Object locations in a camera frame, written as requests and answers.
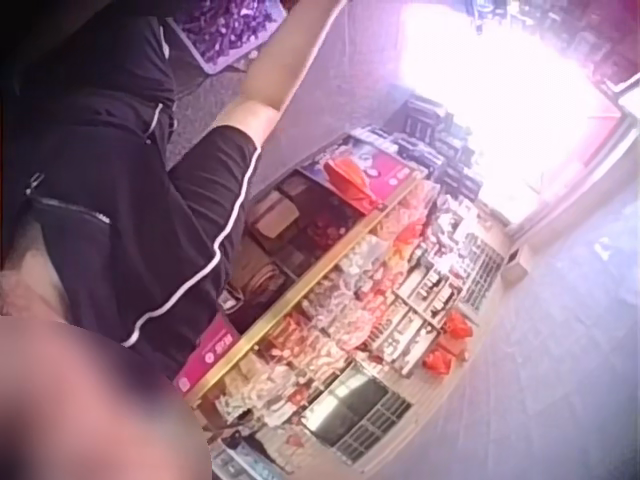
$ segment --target bright window light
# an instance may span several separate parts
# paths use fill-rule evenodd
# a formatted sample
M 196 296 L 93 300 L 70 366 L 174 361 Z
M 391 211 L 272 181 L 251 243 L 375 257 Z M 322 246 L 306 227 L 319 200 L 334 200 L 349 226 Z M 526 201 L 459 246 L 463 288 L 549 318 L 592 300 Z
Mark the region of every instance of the bright window light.
M 406 6 L 401 81 L 471 127 L 484 152 L 481 200 L 518 223 L 544 198 L 545 175 L 584 141 L 602 98 L 538 38 L 498 24 L 478 36 L 470 22 L 444 6 Z

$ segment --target wall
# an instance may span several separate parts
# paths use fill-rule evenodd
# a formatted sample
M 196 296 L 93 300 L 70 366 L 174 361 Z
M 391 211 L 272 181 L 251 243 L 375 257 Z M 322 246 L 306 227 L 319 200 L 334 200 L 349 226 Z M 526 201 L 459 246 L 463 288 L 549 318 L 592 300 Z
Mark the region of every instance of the wall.
M 518 245 L 528 243 L 534 251 L 542 251 L 583 223 L 598 207 L 609 202 L 638 178 L 639 148 L 640 143 L 635 140 L 600 178 L 584 186 L 577 198 L 560 205 L 533 231 L 519 239 Z

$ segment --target white stripe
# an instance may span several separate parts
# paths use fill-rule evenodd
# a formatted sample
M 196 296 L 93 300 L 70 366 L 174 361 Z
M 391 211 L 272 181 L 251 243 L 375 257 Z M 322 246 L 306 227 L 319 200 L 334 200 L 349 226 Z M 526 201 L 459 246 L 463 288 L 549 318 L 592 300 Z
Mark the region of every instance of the white stripe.
M 251 159 L 251 164 L 249 165 L 249 169 L 247 170 L 247 173 L 245 174 L 244 179 L 242 180 L 242 188 L 240 190 L 240 196 L 238 197 L 235 205 L 233 206 L 233 210 L 231 211 L 231 216 L 229 217 L 227 226 L 222 232 L 220 232 L 220 235 L 218 235 L 218 238 L 216 238 L 213 242 L 214 256 L 211 262 L 209 262 L 207 266 L 205 266 L 200 272 L 195 274 L 190 280 L 185 282 L 164 305 L 162 305 L 160 308 L 157 308 L 156 310 L 147 312 L 142 317 L 140 317 L 140 319 L 136 322 L 134 326 L 133 333 L 131 334 L 131 336 L 125 342 L 122 342 L 123 347 L 129 348 L 132 345 L 134 345 L 140 338 L 140 329 L 147 322 L 147 320 L 159 317 L 167 313 L 169 309 L 173 307 L 176 304 L 176 302 L 180 300 L 180 298 L 185 293 L 187 293 L 187 291 L 191 287 L 193 287 L 196 283 L 198 283 L 204 277 L 209 275 L 209 273 L 211 273 L 211 271 L 216 267 L 216 265 L 218 265 L 218 263 L 220 262 L 220 258 L 222 257 L 222 253 L 220 252 L 220 244 L 223 242 L 226 236 L 229 235 L 229 232 L 231 232 L 231 229 L 233 228 L 233 224 L 235 223 L 238 217 L 238 213 L 240 212 L 240 207 L 242 205 L 242 202 L 244 201 L 244 197 L 247 195 L 247 189 L 249 188 L 249 179 L 251 178 L 253 169 L 256 166 L 256 160 L 258 158 L 258 155 L 260 155 L 260 148 L 256 150 L 255 155 Z
M 151 125 L 149 126 L 147 133 L 144 134 L 145 137 L 148 137 L 149 135 L 151 135 L 151 133 L 153 132 L 153 129 L 156 128 L 156 125 L 158 124 L 158 120 L 160 118 L 160 110 L 162 110 L 161 103 L 159 103 L 158 106 L 156 107 L 156 111 L 153 114 L 153 120 L 151 120 Z

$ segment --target orange bag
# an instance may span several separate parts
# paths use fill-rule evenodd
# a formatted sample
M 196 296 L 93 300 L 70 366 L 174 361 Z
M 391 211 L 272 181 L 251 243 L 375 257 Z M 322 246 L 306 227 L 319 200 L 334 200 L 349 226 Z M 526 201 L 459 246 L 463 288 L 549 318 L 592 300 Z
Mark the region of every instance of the orange bag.
M 473 329 L 464 316 L 458 312 L 453 311 L 447 317 L 444 324 L 444 331 L 455 340 L 463 340 L 465 338 L 473 337 Z
M 446 376 L 451 373 L 453 357 L 439 348 L 436 348 L 424 358 L 422 366 L 428 372 Z
M 339 157 L 324 164 L 329 182 L 348 201 L 376 205 L 378 202 L 369 189 L 364 172 L 350 157 Z

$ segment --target pink sign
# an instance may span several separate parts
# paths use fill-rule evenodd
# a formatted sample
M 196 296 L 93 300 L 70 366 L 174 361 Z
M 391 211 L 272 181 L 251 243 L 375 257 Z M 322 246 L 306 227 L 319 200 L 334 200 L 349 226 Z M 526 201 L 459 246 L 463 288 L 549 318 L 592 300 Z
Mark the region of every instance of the pink sign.
M 200 345 L 187 360 L 187 364 L 175 380 L 184 394 L 204 378 L 231 348 L 238 343 L 240 335 L 224 315 L 217 315 L 200 339 Z

